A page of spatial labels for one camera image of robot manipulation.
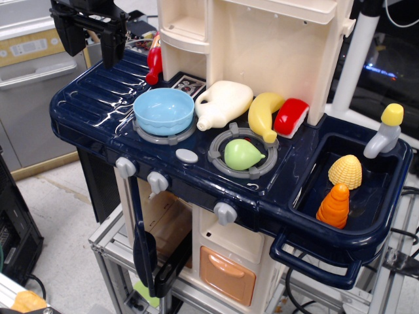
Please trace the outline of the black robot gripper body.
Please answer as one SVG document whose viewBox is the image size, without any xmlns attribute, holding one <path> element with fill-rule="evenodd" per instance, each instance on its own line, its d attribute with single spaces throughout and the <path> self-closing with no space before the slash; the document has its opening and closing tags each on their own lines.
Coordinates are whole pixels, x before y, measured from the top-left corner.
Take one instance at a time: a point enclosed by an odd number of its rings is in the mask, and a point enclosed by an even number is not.
<svg viewBox="0 0 419 314">
<path fill-rule="evenodd" d="M 114 1 L 51 1 L 51 17 L 62 31 L 88 29 L 96 33 L 110 31 L 125 34 L 129 15 Z"/>
</svg>

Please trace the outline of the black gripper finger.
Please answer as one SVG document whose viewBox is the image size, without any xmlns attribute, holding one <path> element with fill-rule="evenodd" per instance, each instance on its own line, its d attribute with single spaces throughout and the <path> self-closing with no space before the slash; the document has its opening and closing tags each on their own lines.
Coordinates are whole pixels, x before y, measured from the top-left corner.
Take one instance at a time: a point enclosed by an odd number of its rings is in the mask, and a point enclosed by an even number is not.
<svg viewBox="0 0 419 314">
<path fill-rule="evenodd" d="M 101 54 L 106 69 L 116 65 L 124 55 L 126 43 L 126 25 L 110 21 L 101 32 Z"/>
<path fill-rule="evenodd" d="M 77 55 L 86 47 L 84 29 L 74 19 L 55 16 L 54 23 L 63 47 L 70 56 Z"/>
</svg>

